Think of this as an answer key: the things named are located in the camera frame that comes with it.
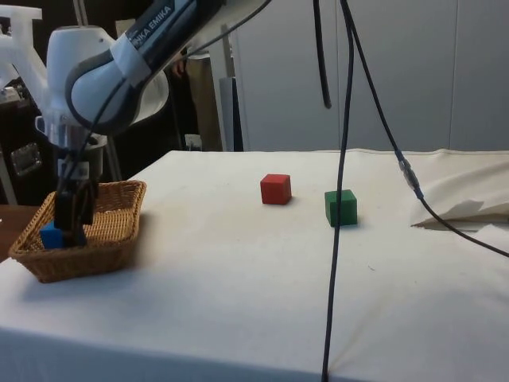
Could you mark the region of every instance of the wire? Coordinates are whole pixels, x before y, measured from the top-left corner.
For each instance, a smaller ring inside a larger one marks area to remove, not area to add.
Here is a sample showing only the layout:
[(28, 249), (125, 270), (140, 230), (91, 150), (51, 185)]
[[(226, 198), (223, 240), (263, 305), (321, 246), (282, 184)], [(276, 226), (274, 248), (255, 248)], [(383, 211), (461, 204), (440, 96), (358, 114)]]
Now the wire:
[(117, 92), (119, 91), (119, 89), (126, 83), (126, 79), (125, 78), (122, 78), (118, 84), (115, 85), (115, 87), (113, 89), (111, 89), (111, 92), (110, 94), (108, 95), (108, 97), (104, 100), (104, 103), (103, 103), (103, 106), (99, 109), (99, 111), (97, 112), (97, 115), (95, 116), (92, 124), (90, 125), (90, 127), (88, 128), (89, 129), (89, 132), (87, 134), (87, 136), (85, 137), (84, 139), (84, 142), (83, 144), (81, 145), (80, 149), (78, 150), (78, 152), (76, 153), (76, 156), (74, 157), (74, 160), (72, 161), (72, 167), (71, 169), (67, 172), (66, 176), (61, 178), (60, 181), (59, 181), (59, 184), (58, 184), (58, 187), (56, 189), (56, 193), (61, 193), (65, 187), (67, 186), (67, 184), (69, 183), (69, 181), (71, 180), (71, 177), (72, 177), (72, 174), (76, 171), (76, 167), (78, 166), (78, 164), (81, 162), (81, 158), (83, 157), (84, 153), (85, 153), (85, 150), (87, 149), (87, 144), (88, 144), (88, 141), (90, 140), (92, 134), (93, 134), (93, 130), (94, 128), (99, 124), (99, 121), (101, 120), (101, 118), (103, 117), (103, 114), (104, 112), (106, 111), (107, 107), (109, 106), (111, 100), (116, 96)]
[(330, 92), (328, 90), (327, 68), (325, 67), (324, 38), (322, 36), (321, 28), (320, 0), (313, 0), (313, 10), (315, 13), (315, 34), (317, 37), (317, 57), (318, 70), (320, 71), (321, 92), (322, 96), (324, 97), (325, 107), (330, 109), (332, 107), (332, 101)]
[(208, 48), (210, 45), (213, 45), (215, 44), (217, 41), (220, 41), (222, 39), (224, 39), (228, 34), (234, 32), (235, 30), (237, 30), (238, 28), (240, 28), (242, 25), (246, 24), (248, 21), (250, 21), (251, 19), (255, 18), (256, 16), (258, 16), (265, 8), (267, 8), (267, 6), (272, 2), (272, 0), (265, 0), (265, 2), (259, 6), (256, 10), (254, 10), (251, 14), (249, 14), (248, 16), (246, 16), (243, 20), (239, 21), (238, 23), (234, 24), (231, 28), (228, 28), (227, 30), (225, 30), (224, 32), (222, 32), (219, 36), (211, 39), (209, 42), (201, 45), (200, 47), (194, 49), (193, 51), (191, 52), (188, 52), (184, 55), (182, 55), (182, 57), (179, 57), (178, 59), (176, 59), (175, 61), (172, 62), (172, 65), (175, 65), (177, 62), (180, 62), (180, 61), (183, 61), (183, 60), (187, 60), (190, 56), (194, 56), (196, 55), (197, 53), (199, 52), (202, 52), (203, 50), (205, 50), (206, 48)]
[[(345, 11), (344, 1), (341, 0), (341, 7)], [(336, 287), (336, 269), (337, 260), (339, 257), (340, 246), (340, 218), (341, 218), (341, 201), (343, 191), (343, 176), (344, 176), (344, 163), (346, 159), (346, 152), (348, 146), (348, 129), (350, 124), (350, 105), (352, 102), (352, 87), (353, 87), (353, 68), (354, 68), (354, 46), (352, 37), (352, 28), (350, 22), (344, 12), (344, 21), (348, 37), (348, 81), (347, 81), (347, 94), (344, 101), (344, 121), (343, 121), (343, 138), (341, 139), (340, 149), (340, 164), (337, 175), (337, 195), (336, 195), (336, 227), (334, 229), (334, 247), (332, 249), (332, 266), (331, 278), (328, 286), (328, 309), (327, 309), (327, 327), (325, 330), (325, 345), (324, 345), (324, 363), (322, 365), (321, 380), (328, 382), (328, 359), (331, 349), (331, 336), (332, 336), (332, 318), (334, 314), (334, 290)]]
[(422, 203), (422, 206), (425, 208), (425, 210), (438, 223), (443, 225), (449, 231), (455, 233), (456, 235), (462, 237), (465, 240), (468, 240), (468, 241), (470, 241), (470, 242), (472, 242), (474, 244), (477, 244), (477, 245), (479, 245), (479, 246), (481, 246), (483, 248), (486, 248), (486, 249), (488, 249), (490, 251), (498, 253), (499, 255), (502, 255), (502, 256), (505, 256), (505, 257), (509, 258), (509, 252), (503, 251), (503, 250), (501, 250), (499, 248), (496, 248), (496, 247), (493, 247), (490, 244), (487, 244), (485, 242), (477, 240), (477, 239), (475, 239), (475, 238), (473, 238), (473, 237), (463, 233), (459, 229), (454, 228), (450, 223), (445, 221), (443, 218), (439, 217), (438, 214), (426, 202), (426, 200), (424, 198), (424, 195), (423, 195), (423, 193), (422, 193), (422, 191), (420, 189), (420, 186), (418, 185), (418, 179), (415, 176), (414, 171), (410, 168), (410, 163), (408, 163), (408, 161), (405, 159), (404, 155), (402, 154), (401, 150), (398, 148), (398, 145), (397, 145), (396, 141), (394, 140), (394, 137), (393, 137), (393, 135), (392, 135), (392, 133), (390, 131), (389, 125), (388, 125), (387, 120), (385, 118), (385, 115), (383, 113), (382, 106), (380, 104), (380, 100), (379, 100), (378, 94), (377, 94), (376, 89), (375, 89), (375, 85), (373, 84), (373, 79), (371, 78), (371, 73), (369, 71), (369, 67), (367, 66), (366, 57), (364, 56), (363, 48), (362, 48), (362, 45), (360, 43), (359, 34), (357, 33), (356, 24), (353, 21), (352, 12), (350, 11), (350, 7), (348, 6), (348, 0), (344, 0), (344, 3), (345, 3), (345, 7), (346, 7), (345, 10), (346, 10), (346, 15), (347, 15), (347, 18), (348, 18), (348, 22), (349, 22), (349, 24), (351, 26), (351, 29), (352, 29), (352, 32), (353, 32), (353, 37), (354, 37), (354, 39), (356, 41), (357, 50), (359, 51), (360, 60), (363, 63), (363, 69), (364, 69), (364, 72), (366, 73), (367, 82), (369, 83), (369, 86), (370, 86), (370, 89), (371, 89), (371, 94), (373, 95), (373, 100), (375, 101), (375, 105), (376, 105), (376, 108), (377, 108), (377, 110), (379, 112), (380, 119), (382, 120), (383, 127), (385, 128), (385, 131), (387, 133), (387, 137), (390, 140), (390, 144), (392, 145), (392, 147), (394, 149), (394, 152), (396, 153), (396, 156), (398, 157), (400, 165), (401, 165), (402, 162), (404, 163), (403, 167), (402, 167), (402, 170), (403, 170), (407, 180), (409, 180), (409, 178), (410, 178), (410, 184), (412, 185), (412, 188), (414, 189), (414, 192), (416, 193), (416, 196), (417, 196), (418, 200)]
[(497, 247), (493, 247), (492, 245), (490, 244), (487, 244), (483, 241), (480, 241), (478, 239), (475, 239), (465, 233), (463, 233), (462, 231), (460, 231), (459, 229), (453, 227), (450, 223), (448, 223), (447, 221), (445, 221), (444, 219), (442, 219), (441, 217), (439, 217), (437, 215), (436, 212), (433, 211), (433, 209), (428, 205), (428, 203), (426, 202), (426, 200), (424, 198), (421, 198), (419, 199), (422, 203), (422, 205), (424, 206), (424, 208), (426, 209), (426, 211), (429, 212), (429, 214), (436, 220), (438, 221), (438, 223), (442, 224), (444, 227), (446, 227), (449, 231), (452, 231), (454, 233), (456, 233), (458, 236), (461, 236), (462, 238), (468, 240), (468, 241), (471, 241), (472, 243), (474, 244), (477, 244), (477, 245), (480, 245), (481, 247), (483, 248), (486, 248), (486, 249), (489, 249), (490, 251), (493, 251), (495, 253), (498, 253), (499, 255), (502, 255), (502, 256), (505, 256), (507, 258), (509, 258), (509, 253), (506, 252), (506, 251), (503, 251), (501, 249), (498, 249)]

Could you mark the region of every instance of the crumpled white fabric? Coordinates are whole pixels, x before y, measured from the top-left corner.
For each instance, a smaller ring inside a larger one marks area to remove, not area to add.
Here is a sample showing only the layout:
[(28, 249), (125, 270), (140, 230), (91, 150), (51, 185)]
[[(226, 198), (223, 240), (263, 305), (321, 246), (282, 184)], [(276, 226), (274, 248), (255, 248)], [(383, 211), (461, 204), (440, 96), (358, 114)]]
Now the crumpled white fabric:
[[(460, 223), (507, 223), (509, 162), (483, 166), (422, 185), (428, 204), (442, 218)], [(433, 228), (436, 221), (415, 201), (410, 223)]]

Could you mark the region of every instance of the white robot part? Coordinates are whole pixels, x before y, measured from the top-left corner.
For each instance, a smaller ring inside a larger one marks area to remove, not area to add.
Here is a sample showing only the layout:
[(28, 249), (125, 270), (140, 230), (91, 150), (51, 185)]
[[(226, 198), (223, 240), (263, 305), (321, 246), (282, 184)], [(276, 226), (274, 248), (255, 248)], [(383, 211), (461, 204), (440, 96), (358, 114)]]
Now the white robot part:
[(33, 48), (32, 27), (33, 20), (42, 19), (42, 11), (24, 6), (0, 6), (0, 18), (9, 18), (11, 26), (11, 36), (0, 35), (0, 63), (7, 73), (6, 79), (14, 75), (14, 66), (37, 106), (44, 110), (48, 100), (46, 67)]

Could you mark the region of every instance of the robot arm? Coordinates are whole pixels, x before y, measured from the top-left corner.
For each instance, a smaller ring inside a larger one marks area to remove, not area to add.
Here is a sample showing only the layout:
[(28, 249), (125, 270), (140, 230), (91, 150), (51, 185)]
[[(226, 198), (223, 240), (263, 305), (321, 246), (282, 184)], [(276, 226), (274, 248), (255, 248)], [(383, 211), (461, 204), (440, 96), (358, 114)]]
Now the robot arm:
[[(199, 35), (208, 41), (219, 34), (221, 25), (247, 16), (263, 3), (157, 0), (108, 50), (82, 60), (69, 72), (65, 101), (72, 117), (94, 133), (107, 135), (155, 114), (168, 97), (165, 77), (157, 74), (173, 56), (191, 38)], [(98, 115), (102, 116), (94, 124)]]
[(0, 6), (0, 17), (12, 26), (12, 36), (0, 36), (0, 76), (8, 80), (17, 69), (41, 110), (36, 128), (56, 146), (54, 223), (65, 247), (84, 245), (83, 224), (93, 221), (104, 135), (164, 106), (169, 86), (162, 69), (191, 38), (209, 41), (222, 25), (269, 2), (155, 0), (118, 40), (98, 27), (54, 31), (47, 67), (33, 48), (32, 20), (41, 10)]

